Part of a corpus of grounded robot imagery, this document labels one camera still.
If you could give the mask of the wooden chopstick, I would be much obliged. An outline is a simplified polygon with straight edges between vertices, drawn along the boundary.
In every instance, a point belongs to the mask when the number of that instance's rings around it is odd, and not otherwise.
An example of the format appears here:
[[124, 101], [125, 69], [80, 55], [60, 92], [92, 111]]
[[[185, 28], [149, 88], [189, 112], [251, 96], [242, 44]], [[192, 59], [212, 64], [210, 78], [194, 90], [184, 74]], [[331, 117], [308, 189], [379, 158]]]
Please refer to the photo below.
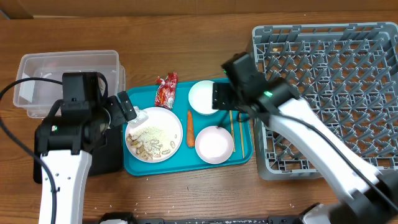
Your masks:
[[242, 150], [242, 157], [245, 158], [245, 150], [244, 150], [244, 136], [243, 136], [243, 124], [242, 124], [242, 117], [241, 113], [238, 113], [238, 123], [239, 123], [239, 133], [241, 139], [241, 150]]
[[234, 121], [233, 121], [233, 111], [232, 110], [229, 110], [229, 120], [230, 120], [230, 128], [231, 128], [231, 137], [233, 140], [233, 152], [236, 152], [235, 138], [234, 138]]

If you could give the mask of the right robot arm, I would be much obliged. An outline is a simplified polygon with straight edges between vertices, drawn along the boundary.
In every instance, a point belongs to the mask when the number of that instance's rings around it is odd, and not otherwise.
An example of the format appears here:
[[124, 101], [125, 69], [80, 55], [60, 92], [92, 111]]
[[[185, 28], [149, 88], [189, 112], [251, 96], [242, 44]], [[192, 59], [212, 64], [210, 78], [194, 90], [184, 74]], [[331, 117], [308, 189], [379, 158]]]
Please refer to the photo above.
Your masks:
[[397, 172], [382, 174], [330, 131], [284, 78], [267, 80], [247, 52], [222, 64], [229, 83], [213, 86], [212, 107], [262, 121], [321, 173], [338, 203], [316, 203], [294, 223], [388, 223], [397, 217]]

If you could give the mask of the white napkin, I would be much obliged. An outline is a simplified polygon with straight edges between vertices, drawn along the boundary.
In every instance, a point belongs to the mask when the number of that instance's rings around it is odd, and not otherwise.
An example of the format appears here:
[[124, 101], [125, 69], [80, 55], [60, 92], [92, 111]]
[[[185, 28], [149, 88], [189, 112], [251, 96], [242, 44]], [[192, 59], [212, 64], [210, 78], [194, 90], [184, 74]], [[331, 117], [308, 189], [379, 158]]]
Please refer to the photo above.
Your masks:
[[136, 117], [127, 123], [133, 128], [136, 128], [146, 122], [149, 116], [144, 110], [140, 110], [138, 106], [134, 106], [134, 111], [136, 112]]

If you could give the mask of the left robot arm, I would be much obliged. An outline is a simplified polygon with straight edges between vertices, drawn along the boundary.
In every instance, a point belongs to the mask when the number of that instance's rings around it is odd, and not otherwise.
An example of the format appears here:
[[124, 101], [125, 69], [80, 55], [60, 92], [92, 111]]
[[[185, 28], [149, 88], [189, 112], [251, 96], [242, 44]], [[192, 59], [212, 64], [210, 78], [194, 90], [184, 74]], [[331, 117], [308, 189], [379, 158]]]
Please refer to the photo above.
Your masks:
[[81, 223], [87, 177], [94, 158], [103, 166], [121, 151], [123, 125], [136, 118], [125, 91], [109, 96], [100, 72], [62, 75], [56, 100], [35, 131], [34, 151], [42, 169], [40, 223]]

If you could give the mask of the food scraps and rice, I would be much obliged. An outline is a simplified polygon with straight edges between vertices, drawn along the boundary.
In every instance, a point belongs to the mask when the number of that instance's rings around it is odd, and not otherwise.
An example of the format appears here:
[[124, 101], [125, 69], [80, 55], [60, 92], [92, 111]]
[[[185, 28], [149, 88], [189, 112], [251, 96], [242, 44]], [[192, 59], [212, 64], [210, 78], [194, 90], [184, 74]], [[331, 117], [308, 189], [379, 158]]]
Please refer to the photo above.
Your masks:
[[143, 126], [141, 128], [127, 127], [125, 143], [128, 151], [140, 161], [162, 162], [174, 155], [181, 142], [179, 129], [177, 132], [165, 128]]

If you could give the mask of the orange carrot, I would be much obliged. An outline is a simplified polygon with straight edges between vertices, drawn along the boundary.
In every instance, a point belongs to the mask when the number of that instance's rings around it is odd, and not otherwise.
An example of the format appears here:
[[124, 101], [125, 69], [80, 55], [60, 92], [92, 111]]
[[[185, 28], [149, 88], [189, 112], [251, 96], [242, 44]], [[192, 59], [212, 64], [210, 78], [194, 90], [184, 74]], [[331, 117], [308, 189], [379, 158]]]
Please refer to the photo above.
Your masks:
[[195, 147], [193, 116], [190, 110], [187, 111], [187, 146]]

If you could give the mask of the large white plate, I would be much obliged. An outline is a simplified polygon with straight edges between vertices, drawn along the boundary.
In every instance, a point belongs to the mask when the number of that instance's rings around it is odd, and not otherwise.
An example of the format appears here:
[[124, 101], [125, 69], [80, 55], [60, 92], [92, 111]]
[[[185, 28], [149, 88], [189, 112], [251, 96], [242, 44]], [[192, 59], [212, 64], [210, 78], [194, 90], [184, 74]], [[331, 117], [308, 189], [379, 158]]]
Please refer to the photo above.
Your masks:
[[183, 139], [183, 128], [181, 121], [177, 118], [177, 116], [173, 112], [161, 107], [150, 107], [143, 110], [148, 114], [149, 118], [146, 122], [144, 122], [142, 125], [136, 128], [141, 128], [143, 126], [154, 126], [156, 128], [165, 128], [168, 131], [173, 130], [175, 132], [177, 132], [177, 129], [179, 129], [179, 133], [181, 134], [181, 142], [180, 142], [181, 145]]

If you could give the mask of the white bowl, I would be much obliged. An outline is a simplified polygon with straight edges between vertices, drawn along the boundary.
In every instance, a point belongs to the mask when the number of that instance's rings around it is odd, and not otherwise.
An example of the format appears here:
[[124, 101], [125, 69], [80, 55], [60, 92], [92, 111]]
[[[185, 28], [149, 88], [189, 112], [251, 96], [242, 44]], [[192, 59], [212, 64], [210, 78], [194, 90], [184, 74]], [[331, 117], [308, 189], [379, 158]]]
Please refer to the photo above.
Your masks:
[[188, 93], [190, 106], [201, 115], [212, 115], [218, 112], [213, 109], [213, 81], [203, 80], [194, 84]]

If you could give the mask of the red snack wrapper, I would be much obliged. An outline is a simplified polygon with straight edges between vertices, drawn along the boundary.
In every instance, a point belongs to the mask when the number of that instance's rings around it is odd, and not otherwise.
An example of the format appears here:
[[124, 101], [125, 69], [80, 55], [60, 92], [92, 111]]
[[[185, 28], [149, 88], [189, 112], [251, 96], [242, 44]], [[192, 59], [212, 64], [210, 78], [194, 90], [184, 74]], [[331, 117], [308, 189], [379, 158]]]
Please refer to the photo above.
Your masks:
[[174, 105], [178, 84], [177, 72], [168, 73], [165, 79], [157, 77], [156, 83], [159, 87], [155, 95], [155, 106], [171, 110]]

